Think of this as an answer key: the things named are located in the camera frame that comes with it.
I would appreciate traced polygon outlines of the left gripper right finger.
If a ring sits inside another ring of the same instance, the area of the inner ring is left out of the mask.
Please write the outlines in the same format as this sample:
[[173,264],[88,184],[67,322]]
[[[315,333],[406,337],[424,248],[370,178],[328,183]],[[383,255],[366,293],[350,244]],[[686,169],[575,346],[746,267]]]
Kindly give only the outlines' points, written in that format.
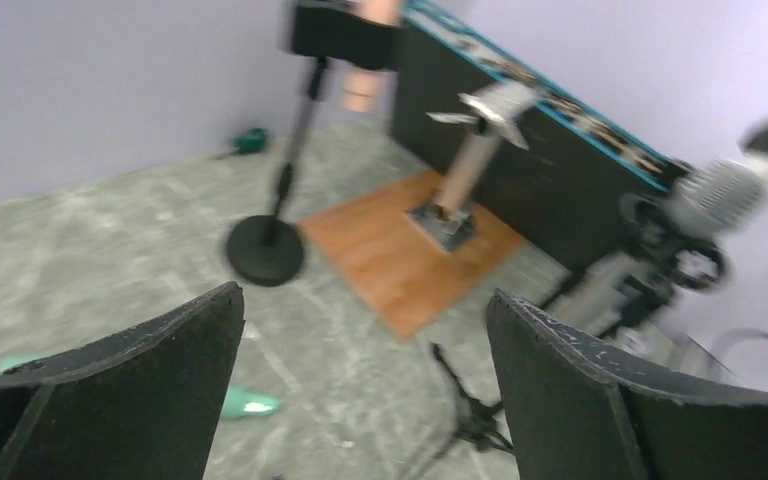
[[486,325],[523,479],[768,479],[768,392],[651,363],[496,290]]

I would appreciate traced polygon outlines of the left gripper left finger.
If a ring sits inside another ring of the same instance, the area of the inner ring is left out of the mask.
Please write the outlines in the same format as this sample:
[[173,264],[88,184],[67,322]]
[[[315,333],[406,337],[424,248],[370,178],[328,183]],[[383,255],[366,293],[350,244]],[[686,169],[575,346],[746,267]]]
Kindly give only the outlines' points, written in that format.
[[243,333],[225,283],[0,373],[0,479],[199,479]]

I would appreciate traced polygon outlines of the mint green microphone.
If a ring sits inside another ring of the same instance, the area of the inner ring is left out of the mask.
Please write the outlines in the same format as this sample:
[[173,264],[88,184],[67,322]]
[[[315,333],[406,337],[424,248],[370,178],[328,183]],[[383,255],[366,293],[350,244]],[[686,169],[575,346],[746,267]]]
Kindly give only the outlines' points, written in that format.
[[[18,366],[39,360],[38,355],[11,355],[0,360],[0,374]],[[244,417],[268,416],[275,413],[282,405],[278,398],[248,390],[238,385],[227,389],[220,418],[237,420]]]

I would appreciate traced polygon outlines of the grey condenser microphone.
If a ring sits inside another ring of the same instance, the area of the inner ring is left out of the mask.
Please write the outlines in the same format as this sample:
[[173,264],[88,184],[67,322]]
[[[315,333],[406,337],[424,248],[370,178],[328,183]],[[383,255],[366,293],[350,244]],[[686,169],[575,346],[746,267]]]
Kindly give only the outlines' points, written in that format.
[[760,175],[717,161],[677,179],[661,198],[626,194],[624,232],[608,267],[580,277],[563,300],[545,305],[553,318],[597,337],[634,328],[669,306],[678,290],[704,291],[730,274],[717,240],[736,229],[766,197]]

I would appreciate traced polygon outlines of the black round base clip stand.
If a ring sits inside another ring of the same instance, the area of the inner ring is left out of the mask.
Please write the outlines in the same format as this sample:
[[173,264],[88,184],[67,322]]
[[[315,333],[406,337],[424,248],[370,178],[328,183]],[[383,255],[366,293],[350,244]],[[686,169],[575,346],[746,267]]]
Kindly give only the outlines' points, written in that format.
[[395,69],[395,46],[400,21],[387,26],[354,13],[358,1],[293,1],[290,8],[288,51],[310,60],[307,84],[285,160],[274,186],[272,211],[239,221],[229,232],[225,254],[244,280],[259,286],[283,285],[301,271],[305,260],[302,236],[295,225],[281,219],[293,186],[296,163],[309,136],[322,99],[330,62],[344,61],[380,73]]

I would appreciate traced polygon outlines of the peach pink microphone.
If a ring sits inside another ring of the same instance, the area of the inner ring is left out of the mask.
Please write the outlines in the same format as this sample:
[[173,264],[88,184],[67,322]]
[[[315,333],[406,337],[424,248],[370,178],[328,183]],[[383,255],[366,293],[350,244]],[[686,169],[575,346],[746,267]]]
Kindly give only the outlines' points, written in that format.
[[[400,21],[403,4],[401,0],[358,1],[354,13],[375,24],[395,26]],[[343,85],[343,106],[354,112],[368,111],[379,90],[380,77],[380,73],[350,67]]]

